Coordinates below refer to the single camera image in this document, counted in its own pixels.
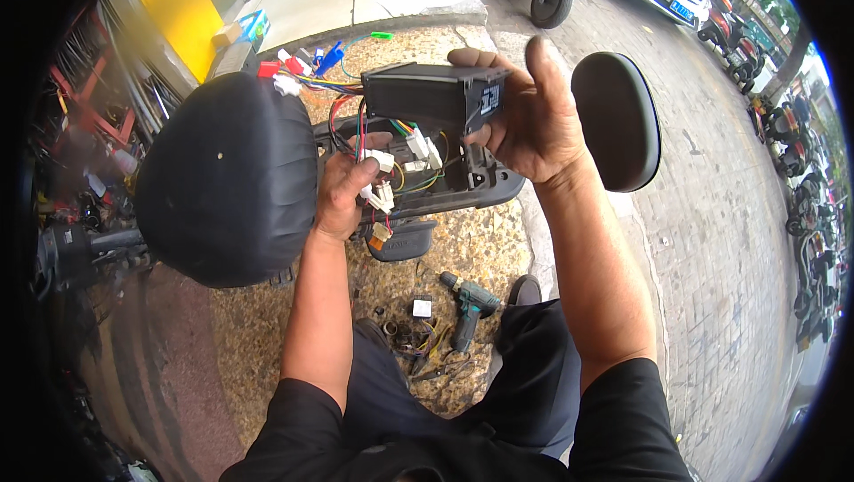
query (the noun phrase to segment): black pants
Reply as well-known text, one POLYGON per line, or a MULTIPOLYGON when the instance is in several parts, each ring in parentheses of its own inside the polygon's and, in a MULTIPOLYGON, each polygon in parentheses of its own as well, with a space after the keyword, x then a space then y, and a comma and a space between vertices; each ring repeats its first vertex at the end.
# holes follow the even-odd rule
POLYGON ((559 457, 572 442, 581 401, 581 360, 560 301, 507 306, 499 332, 503 367, 481 402, 448 420, 410 394, 391 353, 356 327, 344 414, 347 447, 491 428, 495 439, 559 457))

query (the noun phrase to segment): black mirror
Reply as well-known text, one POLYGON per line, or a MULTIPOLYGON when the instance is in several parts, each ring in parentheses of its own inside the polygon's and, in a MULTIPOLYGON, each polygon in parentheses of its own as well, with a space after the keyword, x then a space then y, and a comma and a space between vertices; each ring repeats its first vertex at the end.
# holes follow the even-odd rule
POLYGON ((628 193, 646 186, 658 171, 661 135, 641 70, 623 54, 596 52, 578 62, 571 86, 605 189, 628 193))

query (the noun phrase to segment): yellow wall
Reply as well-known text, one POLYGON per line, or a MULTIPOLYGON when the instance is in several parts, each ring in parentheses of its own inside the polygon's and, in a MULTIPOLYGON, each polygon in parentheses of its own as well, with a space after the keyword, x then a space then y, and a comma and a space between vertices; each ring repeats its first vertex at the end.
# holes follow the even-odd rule
POLYGON ((211 0, 141 0, 157 28, 199 82, 216 55, 211 37, 222 18, 211 0))

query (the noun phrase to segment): label on controller box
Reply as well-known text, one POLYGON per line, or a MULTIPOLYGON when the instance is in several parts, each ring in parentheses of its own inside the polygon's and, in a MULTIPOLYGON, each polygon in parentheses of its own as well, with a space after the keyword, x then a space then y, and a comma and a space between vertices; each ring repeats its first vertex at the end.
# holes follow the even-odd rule
POLYGON ((481 95, 481 115, 486 115, 498 108, 500 87, 498 84, 483 88, 481 95))

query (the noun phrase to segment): blue license plate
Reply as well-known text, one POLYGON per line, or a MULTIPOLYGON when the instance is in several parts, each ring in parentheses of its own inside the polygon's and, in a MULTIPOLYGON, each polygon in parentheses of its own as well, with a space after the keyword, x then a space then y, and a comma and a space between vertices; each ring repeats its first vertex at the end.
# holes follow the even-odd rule
POLYGON ((693 20, 693 12, 689 8, 682 6, 679 2, 673 0, 670 2, 670 10, 686 21, 693 20))

